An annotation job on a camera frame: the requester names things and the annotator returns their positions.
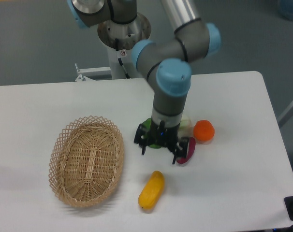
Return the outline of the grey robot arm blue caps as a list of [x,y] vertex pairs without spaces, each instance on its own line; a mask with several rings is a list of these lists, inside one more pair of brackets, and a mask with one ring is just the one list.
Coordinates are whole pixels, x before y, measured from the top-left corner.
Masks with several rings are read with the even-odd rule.
[[138,13],[134,0],[70,0],[67,4],[80,27],[97,26],[103,44],[127,52],[132,72],[144,77],[154,90],[150,126],[140,124],[134,142],[142,149],[165,147],[173,153],[173,163],[186,163],[195,141],[179,137],[178,130],[190,89],[190,63],[219,51],[218,28],[201,20],[193,1],[164,0],[174,38],[158,45],[150,40],[149,21]]

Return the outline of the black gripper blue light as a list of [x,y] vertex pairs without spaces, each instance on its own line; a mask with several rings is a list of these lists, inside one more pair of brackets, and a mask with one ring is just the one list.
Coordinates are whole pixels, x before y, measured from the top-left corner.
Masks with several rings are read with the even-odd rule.
[[180,123],[167,128],[165,124],[156,124],[151,119],[150,129],[143,124],[139,124],[133,142],[142,149],[142,155],[145,154],[147,146],[154,149],[166,147],[174,155],[173,165],[176,162],[185,164],[190,159],[190,137],[181,137],[179,140],[179,126]]

